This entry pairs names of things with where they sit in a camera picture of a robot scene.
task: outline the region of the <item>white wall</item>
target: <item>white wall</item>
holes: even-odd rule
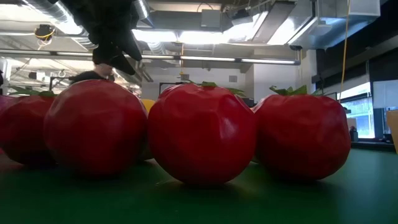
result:
[[[147,68],[148,74],[154,80],[153,83],[142,82],[142,95],[143,99],[156,100],[159,96],[159,83],[160,82],[180,82],[181,68],[168,68],[163,70],[161,68]],[[190,80],[195,83],[215,82],[218,86],[237,88],[245,90],[245,74],[242,74],[239,69],[225,69],[225,68],[212,68],[210,71],[202,68],[184,68],[184,74],[189,74]],[[236,75],[238,82],[230,83],[229,76]]]
[[[316,85],[312,84],[312,77],[317,74],[317,51],[308,50],[305,53],[305,58],[301,62],[301,67],[298,67],[298,77],[296,88],[303,85],[307,86],[308,94],[316,90]]]
[[[269,88],[296,87],[297,66],[292,65],[254,65],[254,102],[275,94]]]

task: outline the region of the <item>yellow cable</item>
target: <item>yellow cable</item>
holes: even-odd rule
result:
[[[346,20],[346,38],[344,40],[344,54],[343,54],[343,73],[341,74],[341,90],[340,90],[340,98],[338,100],[339,103],[341,103],[341,94],[343,93],[344,76],[346,75],[347,36],[348,36],[348,22],[349,22],[350,9],[351,9],[351,0],[348,0],[347,20]]]
[[[55,29],[51,32],[51,34],[47,34],[47,35],[44,35],[44,36],[39,36],[39,35],[35,35],[37,38],[46,38],[46,37],[50,37],[51,35],[53,35],[54,34],[54,32],[55,32]]]

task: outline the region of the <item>artificial tomato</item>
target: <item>artificial tomato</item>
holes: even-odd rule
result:
[[[345,110],[325,96],[271,95],[254,109],[256,156],[276,177],[318,180],[335,173],[351,147]]]
[[[253,158],[253,112],[229,90],[195,84],[166,89],[149,113],[155,160],[187,184],[215,185],[237,175]]]
[[[90,177],[120,174],[146,136],[140,100],[106,80],[87,80],[59,94],[45,118],[45,141],[60,164]]]
[[[55,164],[43,137],[44,117],[53,97],[1,97],[0,147],[13,161],[28,166]]]

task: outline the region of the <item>green table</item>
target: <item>green table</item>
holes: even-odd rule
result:
[[[398,156],[351,150],[314,184],[271,179],[250,164],[218,189],[192,189],[155,161],[116,180],[28,170],[0,156],[0,223],[398,223]]]

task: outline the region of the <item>person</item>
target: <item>person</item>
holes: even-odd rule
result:
[[[108,80],[113,75],[113,67],[105,63],[95,63],[94,70],[83,72],[75,77],[70,77],[71,84],[84,80]]]
[[[113,67],[108,65],[106,60],[101,59],[97,54],[93,54],[94,70],[83,72],[77,76],[70,77],[71,85],[84,80],[111,80],[114,82]]]

